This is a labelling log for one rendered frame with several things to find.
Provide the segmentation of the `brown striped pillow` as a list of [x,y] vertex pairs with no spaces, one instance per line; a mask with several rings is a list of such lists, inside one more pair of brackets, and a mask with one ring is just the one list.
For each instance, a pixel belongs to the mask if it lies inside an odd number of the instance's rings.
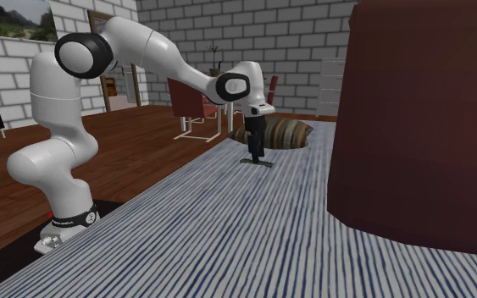
[[296,119],[285,119],[270,116],[265,118],[266,127],[263,146],[249,146],[245,124],[232,130],[228,137],[234,141],[248,145],[249,149],[299,149],[308,145],[308,136],[313,127]]

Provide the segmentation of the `dark grey flat slab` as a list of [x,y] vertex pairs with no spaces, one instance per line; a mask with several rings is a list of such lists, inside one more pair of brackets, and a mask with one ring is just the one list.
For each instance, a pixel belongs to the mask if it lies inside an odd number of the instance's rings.
[[271,162],[266,162],[266,161],[261,161],[261,160],[254,161],[254,160],[248,159],[248,158],[241,159],[240,163],[250,163],[250,164],[255,164],[255,165],[262,165],[262,166],[265,166],[265,167],[268,167],[268,168],[271,168],[274,165],[274,163],[271,163]]

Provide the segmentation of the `red chair with white legs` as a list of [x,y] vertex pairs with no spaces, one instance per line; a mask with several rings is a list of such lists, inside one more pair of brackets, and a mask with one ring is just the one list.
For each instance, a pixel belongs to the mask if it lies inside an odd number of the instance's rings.
[[277,86],[279,77],[277,75],[273,75],[270,83],[269,83],[269,89],[266,94],[266,102],[269,105],[273,104],[274,98],[275,98],[275,88]]
[[[168,78],[168,86],[173,114],[180,118],[180,129],[182,131],[180,135],[175,137],[175,140],[189,138],[210,142],[221,135],[221,106],[208,103],[208,99],[200,91],[178,80]],[[211,137],[191,135],[192,124],[203,124],[204,119],[216,119],[218,132]]]

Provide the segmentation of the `potted plant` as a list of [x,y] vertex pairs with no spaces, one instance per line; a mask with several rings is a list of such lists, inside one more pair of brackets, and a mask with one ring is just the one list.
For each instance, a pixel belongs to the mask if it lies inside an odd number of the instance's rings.
[[222,48],[218,45],[210,44],[206,48],[212,53],[212,68],[209,70],[211,76],[216,77],[220,74],[220,67],[216,64],[216,53],[221,52]]

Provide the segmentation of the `white chest of drawers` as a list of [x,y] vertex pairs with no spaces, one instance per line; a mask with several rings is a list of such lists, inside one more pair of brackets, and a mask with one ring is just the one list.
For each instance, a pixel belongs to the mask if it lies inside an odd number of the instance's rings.
[[319,77],[316,116],[336,116],[340,105],[341,87],[346,60],[323,58]]

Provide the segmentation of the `blue white striped bed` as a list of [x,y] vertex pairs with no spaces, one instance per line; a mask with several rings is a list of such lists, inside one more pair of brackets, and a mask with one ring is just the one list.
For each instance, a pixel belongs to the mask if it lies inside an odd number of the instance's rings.
[[477,255],[348,228],[327,210],[335,125],[308,145],[214,146],[0,284],[0,298],[477,298]]

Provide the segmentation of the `brown framed doorway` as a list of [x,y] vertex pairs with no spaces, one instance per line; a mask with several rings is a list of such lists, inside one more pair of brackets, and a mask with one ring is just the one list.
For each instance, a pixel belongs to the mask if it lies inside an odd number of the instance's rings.
[[113,61],[99,77],[108,112],[141,106],[136,66]]

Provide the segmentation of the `large dark red cushion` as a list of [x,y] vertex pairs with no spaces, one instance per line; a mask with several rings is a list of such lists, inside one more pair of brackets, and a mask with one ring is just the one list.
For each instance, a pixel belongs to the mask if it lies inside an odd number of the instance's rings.
[[328,212],[477,253],[477,0],[361,0],[349,25]]

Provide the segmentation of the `black robot stand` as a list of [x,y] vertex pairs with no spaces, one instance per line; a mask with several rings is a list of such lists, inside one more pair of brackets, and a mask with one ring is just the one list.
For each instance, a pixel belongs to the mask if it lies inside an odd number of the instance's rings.
[[45,199],[0,198],[0,283],[41,257],[33,246],[50,212]]

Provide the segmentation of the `landscape wall picture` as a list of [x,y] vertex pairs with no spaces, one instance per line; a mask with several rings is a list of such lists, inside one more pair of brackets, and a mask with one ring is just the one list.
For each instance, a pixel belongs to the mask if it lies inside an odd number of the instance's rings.
[[0,36],[56,42],[56,25],[47,0],[0,0]]

